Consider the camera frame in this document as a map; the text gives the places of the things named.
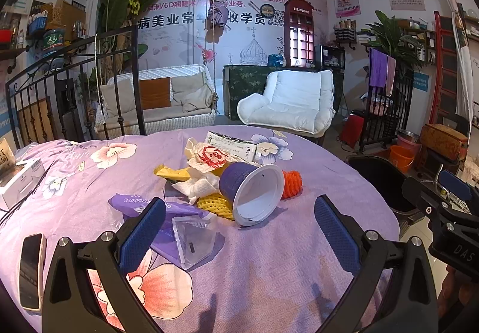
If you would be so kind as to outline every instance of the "white box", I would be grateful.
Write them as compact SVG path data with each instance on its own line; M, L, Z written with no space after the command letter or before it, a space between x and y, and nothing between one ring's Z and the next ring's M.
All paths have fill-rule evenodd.
M208 132L204 142L216 146L218 149L222 149L229 154L241 157L245 161L254 161L256 144L252 142L214 132Z
M9 172L0 176L0 209L10 210L27 196L45 173L39 158L19 161Z

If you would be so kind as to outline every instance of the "metal screw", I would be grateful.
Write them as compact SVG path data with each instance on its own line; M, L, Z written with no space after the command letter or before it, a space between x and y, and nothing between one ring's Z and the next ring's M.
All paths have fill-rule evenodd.
M58 244L61 247L64 247L65 245L67 245L68 244L68 237L62 237L61 239L59 239Z
M104 232L101 235L101 241L110 241L113 238L113 232Z
M417 247L420 247L421 244L422 244L422 241L419 237L411 237L411 242L413 243L413 245L416 245Z
M379 235L374 230L368 230L366 232L366 237L370 241L376 241L379 238Z

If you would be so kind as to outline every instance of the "tiled floor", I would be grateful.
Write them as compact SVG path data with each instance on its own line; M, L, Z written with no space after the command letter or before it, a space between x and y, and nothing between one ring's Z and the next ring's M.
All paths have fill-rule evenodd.
M411 226L406 233L403 235L400 241L407 241L409 238L416 236L419 237L424 243L426 248L427 255L429 257L429 263L431 264L431 269L433 271L434 285L436 287L436 293L439 295L441 291L442 281L447 275L446 264L440 260L437 260L435 257L431 256L428 252L429 245L432 242L433 234L427 227L429 223L428 218L424 218L419 221L417 224Z
M241 121L231 121L226 116L219 115L216 117L215 125L241 125ZM357 150L358 148L356 147L354 150L337 140L341 130L342 130L342 117L337 116L333 119L331 127L326 132L323 148L325 148L327 151L331 152L336 157L344 161L346 157L355 154L356 153L355 150ZM370 145L367 147L367 150L365 150L364 154L378 152L381 149L382 149L381 144ZM422 221L418 222L417 224L411 226L406 231L406 233L404 234L404 236L401 238L400 241L407 241L410 237L417 236L422 240L427 251L427 249L429 248L429 245L432 242L432 233L427 227L428 222L429 220L425 218ZM447 271L445 269L446 264L430 256L429 252L428 252L428 256L429 256L429 263L431 264L431 269L433 271L436 293L439 294L439 292L441 291L442 281L444 280L447 274Z

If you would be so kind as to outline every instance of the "beige cushion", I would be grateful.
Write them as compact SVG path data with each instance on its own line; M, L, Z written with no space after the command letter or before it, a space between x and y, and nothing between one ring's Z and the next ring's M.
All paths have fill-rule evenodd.
M181 101L186 95L191 94L204 86L203 74L173 76L171 82L173 91L172 106L181 105Z
M171 107L162 107L159 109L151 109L151 110L143 110L143 118L145 119L145 123L156 122L156 121L163 121L170 118L179 118L179 117L188 117L190 115L201 115L201 114L210 114L211 109L198 109L194 111L190 111L188 113L183 112L182 106L171 106ZM122 115L123 127L137 125L138 118L137 118L137 111L132 110L125 115ZM119 129L120 125L118 123L118 116L110 117L106 120L106 128L107 129ZM104 131L104 126L101 124L98 126L98 131Z
M108 117L118 116L116 106L115 85L100 86L101 93L106 102L106 112ZM120 111L122 116L131 110L136 110L135 94L129 80L118 80L118 98L120 100Z
M185 113L198 109L206 109L211 106L213 101L213 93L210 88L205 84L199 90L185 95L181 101L183 105L183 111Z

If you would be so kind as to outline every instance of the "blue gripper pad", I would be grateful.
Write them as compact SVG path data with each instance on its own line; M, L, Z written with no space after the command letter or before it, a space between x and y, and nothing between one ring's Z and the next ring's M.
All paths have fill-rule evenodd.
M452 192L461 201L468 202L472 199L470 187L449 171L441 171L438 181L442 187Z
M165 217L164 201L154 198L139 217L131 218L131 220L139 218L140 221L121 246L118 266L123 275L136 271L140 266L148 248L160 231Z
M314 204L314 217L343 270L356 276L361 269L359 248L341 220L321 196Z

